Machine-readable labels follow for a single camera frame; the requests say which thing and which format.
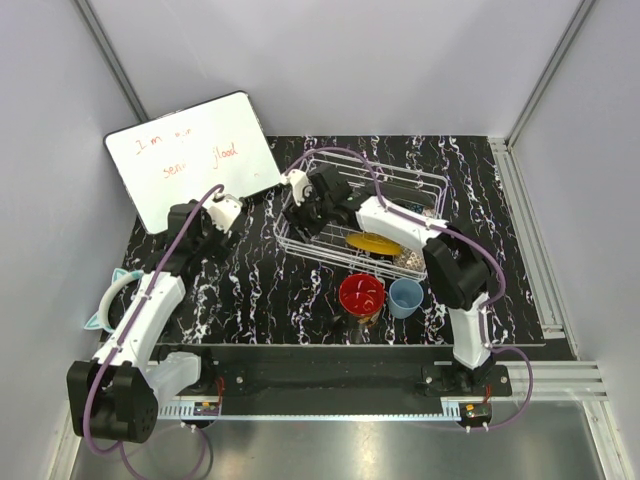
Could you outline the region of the white wire dish rack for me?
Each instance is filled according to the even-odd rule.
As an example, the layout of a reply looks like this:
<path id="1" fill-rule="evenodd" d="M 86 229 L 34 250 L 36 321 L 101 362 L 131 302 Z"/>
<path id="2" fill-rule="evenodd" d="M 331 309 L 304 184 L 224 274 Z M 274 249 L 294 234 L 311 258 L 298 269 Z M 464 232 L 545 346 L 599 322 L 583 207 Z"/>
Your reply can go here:
<path id="1" fill-rule="evenodd" d="M 335 166 L 349 183 L 355 187 L 368 185 L 372 180 L 413 188 L 436 197 L 436 206 L 431 216 L 446 222 L 442 217 L 448 180 L 427 172 L 410 170 L 379 162 L 369 162 L 360 154 L 339 147 L 323 147 L 307 151 L 302 158 L 296 160 L 290 169 L 311 172 L 322 164 Z M 398 268 L 393 264 L 395 256 L 376 255 L 349 246 L 345 237 L 350 233 L 359 233 L 335 224 L 328 225 L 318 236 L 309 242 L 297 240 L 291 235 L 284 209 L 291 200 L 291 189 L 284 186 L 283 207 L 277 217 L 274 233 L 278 244 L 290 255 L 331 264 L 353 272 L 364 272 L 376 277 L 389 279 L 410 278 L 418 282 L 426 279 L 426 267 L 423 272 Z"/>

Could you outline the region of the yellow round plate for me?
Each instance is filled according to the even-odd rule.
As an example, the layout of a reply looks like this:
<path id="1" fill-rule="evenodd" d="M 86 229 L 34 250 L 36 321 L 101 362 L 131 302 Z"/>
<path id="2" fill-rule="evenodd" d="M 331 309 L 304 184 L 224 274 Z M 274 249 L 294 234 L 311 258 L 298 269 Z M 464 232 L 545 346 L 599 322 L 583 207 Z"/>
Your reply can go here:
<path id="1" fill-rule="evenodd" d="M 403 247 L 399 244 L 373 233 L 350 233 L 345 241 L 353 248 L 376 255 L 397 256 L 403 252 Z"/>

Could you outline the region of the black floral square plate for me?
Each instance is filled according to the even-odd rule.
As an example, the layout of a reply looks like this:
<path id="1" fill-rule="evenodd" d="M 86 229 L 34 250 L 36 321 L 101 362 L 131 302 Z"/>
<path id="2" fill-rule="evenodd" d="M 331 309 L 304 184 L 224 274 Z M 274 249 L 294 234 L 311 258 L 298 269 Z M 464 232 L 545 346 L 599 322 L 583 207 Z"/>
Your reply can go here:
<path id="1" fill-rule="evenodd" d="M 396 184 L 383 182 L 380 185 L 382 196 L 397 205 L 415 204 L 434 209 L 436 197 L 430 193 L 425 193 L 417 189 L 406 188 Z"/>

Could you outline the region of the beige red patterned bowl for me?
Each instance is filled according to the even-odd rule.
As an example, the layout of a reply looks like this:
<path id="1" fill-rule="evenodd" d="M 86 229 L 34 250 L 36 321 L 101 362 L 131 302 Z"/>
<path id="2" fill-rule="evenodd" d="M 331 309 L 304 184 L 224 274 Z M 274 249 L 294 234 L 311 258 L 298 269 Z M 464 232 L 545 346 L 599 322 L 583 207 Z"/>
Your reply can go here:
<path id="1" fill-rule="evenodd" d="M 398 268 L 403 268 L 416 272 L 425 270 L 425 262 L 421 252 L 404 250 L 393 259 L 393 264 Z"/>

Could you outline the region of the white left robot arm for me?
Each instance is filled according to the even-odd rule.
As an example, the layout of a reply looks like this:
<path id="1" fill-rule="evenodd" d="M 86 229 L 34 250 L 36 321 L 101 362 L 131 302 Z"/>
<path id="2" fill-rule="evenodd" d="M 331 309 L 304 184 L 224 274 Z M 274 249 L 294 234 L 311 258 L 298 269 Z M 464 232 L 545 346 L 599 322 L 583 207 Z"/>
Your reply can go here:
<path id="1" fill-rule="evenodd" d="M 196 396 L 215 386 L 216 372 L 199 355 L 171 353 L 157 366 L 149 361 L 162 331 L 183 301 L 187 278 L 205 258 L 225 260 L 241 237 L 241 200 L 224 195 L 209 207 L 191 201 L 171 207 L 169 245 L 144 271 L 136 296 L 115 331 L 88 361 L 76 361 L 66 376 L 76 435 L 143 443 L 160 409 L 185 388 Z"/>

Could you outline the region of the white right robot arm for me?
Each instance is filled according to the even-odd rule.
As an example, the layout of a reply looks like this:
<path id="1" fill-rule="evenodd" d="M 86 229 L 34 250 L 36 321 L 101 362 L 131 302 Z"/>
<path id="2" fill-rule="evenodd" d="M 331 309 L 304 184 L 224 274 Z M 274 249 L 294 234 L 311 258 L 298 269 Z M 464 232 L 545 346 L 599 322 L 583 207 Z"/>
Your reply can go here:
<path id="1" fill-rule="evenodd" d="M 309 173 L 290 169 L 281 175 L 281 183 L 291 189 L 284 217 L 295 238 L 309 242 L 335 224 L 381 236 L 421 253 L 430 289 L 449 311 L 453 356 L 460 365 L 453 374 L 455 387 L 470 397 L 488 387 L 488 283 L 499 268 L 486 249 L 469 238 L 461 226 L 400 205 L 407 189 L 387 186 L 377 179 L 355 187 L 331 164 L 322 164 Z"/>

